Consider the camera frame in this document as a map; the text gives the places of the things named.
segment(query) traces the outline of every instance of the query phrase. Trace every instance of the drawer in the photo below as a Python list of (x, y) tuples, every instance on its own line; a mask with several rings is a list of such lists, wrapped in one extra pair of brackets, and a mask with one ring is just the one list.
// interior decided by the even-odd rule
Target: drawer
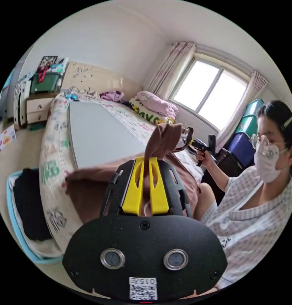
[(32, 112), (27, 114), (27, 124), (47, 121), (48, 110)]
[(27, 100), (26, 112), (43, 112), (48, 111), (53, 98), (39, 98), (39, 99), (30, 99)]

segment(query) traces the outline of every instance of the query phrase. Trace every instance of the pink pillow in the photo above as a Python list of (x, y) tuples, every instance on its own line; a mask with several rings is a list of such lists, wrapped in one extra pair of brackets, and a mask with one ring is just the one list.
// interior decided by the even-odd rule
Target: pink pillow
[(137, 93), (137, 98), (145, 107), (164, 116), (176, 116), (179, 112), (178, 108), (175, 105), (162, 100), (151, 92), (139, 91)]

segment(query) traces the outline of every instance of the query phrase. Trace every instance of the floor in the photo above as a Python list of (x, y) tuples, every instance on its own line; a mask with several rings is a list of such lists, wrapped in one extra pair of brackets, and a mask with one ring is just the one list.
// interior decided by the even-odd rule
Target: floor
[[(16, 140), (6, 146), (3, 151), (0, 151), (0, 213), (8, 230), (17, 243), (18, 240), (13, 231), (7, 210), (6, 181), (8, 176), (13, 172), (22, 170), (25, 167), (39, 166), (43, 133), (44, 129), (37, 131), (28, 131), (27, 129), (18, 130), (16, 132)], [(79, 292), (86, 293), (74, 285), (61, 263), (35, 265), (53, 280)]]

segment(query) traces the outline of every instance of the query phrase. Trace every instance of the white board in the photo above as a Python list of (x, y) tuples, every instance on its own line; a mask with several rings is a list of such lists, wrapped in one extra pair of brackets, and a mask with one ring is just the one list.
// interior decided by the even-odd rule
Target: white board
[(69, 125), (78, 169), (113, 162), (146, 148), (100, 104), (72, 101)]

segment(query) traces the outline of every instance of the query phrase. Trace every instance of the woman's knee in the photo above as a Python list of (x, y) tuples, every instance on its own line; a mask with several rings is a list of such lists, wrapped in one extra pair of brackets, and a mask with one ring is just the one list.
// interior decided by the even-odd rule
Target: woman's knee
[(202, 198), (205, 199), (206, 201), (210, 201), (211, 203), (213, 203), (216, 200), (214, 192), (209, 184), (201, 183), (200, 189), (201, 189), (201, 194), (199, 194), (198, 200)]
[(194, 218), (200, 220), (209, 207), (216, 201), (212, 188), (207, 183), (200, 184), (201, 193), (194, 210)]

